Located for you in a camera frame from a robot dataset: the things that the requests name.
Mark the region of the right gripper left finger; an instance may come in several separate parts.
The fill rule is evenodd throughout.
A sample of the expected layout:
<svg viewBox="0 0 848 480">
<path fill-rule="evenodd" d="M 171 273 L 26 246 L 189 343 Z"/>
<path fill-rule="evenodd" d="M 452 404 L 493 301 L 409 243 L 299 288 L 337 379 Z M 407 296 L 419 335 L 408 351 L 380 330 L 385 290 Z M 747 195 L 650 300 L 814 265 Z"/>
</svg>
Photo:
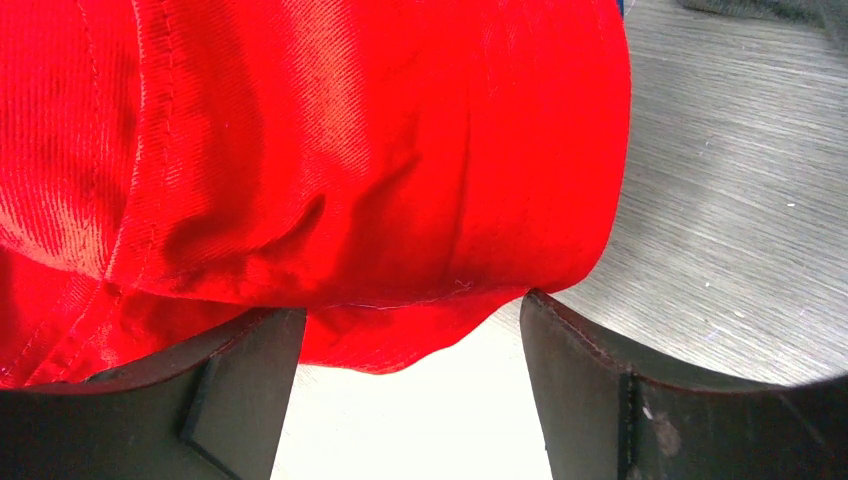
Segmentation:
<svg viewBox="0 0 848 480">
<path fill-rule="evenodd" d="M 306 322 L 254 309 L 77 383 L 1 394 L 5 479 L 267 479 Z"/>
</svg>

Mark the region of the red hat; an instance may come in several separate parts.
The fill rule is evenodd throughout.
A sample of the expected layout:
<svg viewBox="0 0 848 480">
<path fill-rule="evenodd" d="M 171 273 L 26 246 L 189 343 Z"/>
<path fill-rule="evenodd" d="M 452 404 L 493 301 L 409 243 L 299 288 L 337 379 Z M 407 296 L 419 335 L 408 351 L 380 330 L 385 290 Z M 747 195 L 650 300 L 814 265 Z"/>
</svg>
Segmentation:
<svg viewBox="0 0 848 480">
<path fill-rule="evenodd" d="M 255 307 L 404 369 L 588 275 L 630 106 L 614 1 L 5 1 L 1 384 Z"/>
</svg>

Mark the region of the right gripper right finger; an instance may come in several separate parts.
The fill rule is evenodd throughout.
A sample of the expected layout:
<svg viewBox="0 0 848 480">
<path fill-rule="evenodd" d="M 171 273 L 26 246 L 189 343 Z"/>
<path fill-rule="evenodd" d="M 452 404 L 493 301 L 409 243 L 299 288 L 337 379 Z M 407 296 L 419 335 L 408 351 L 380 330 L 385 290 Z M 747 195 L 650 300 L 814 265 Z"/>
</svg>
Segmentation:
<svg viewBox="0 0 848 480">
<path fill-rule="evenodd" d="M 538 291 L 520 331 L 554 478 L 843 479 L 847 380 L 780 386 L 699 367 Z"/>
</svg>

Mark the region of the black floral plush pillow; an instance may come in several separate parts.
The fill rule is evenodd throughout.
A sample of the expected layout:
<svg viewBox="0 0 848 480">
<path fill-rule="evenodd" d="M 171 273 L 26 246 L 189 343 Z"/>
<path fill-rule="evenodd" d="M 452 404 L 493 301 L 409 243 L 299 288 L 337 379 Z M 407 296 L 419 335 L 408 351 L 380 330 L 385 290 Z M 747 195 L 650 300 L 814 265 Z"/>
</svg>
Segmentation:
<svg viewBox="0 0 848 480">
<path fill-rule="evenodd" d="M 677 0 L 684 8 L 717 15 L 783 20 L 822 27 L 832 44 L 847 52 L 846 0 Z"/>
</svg>

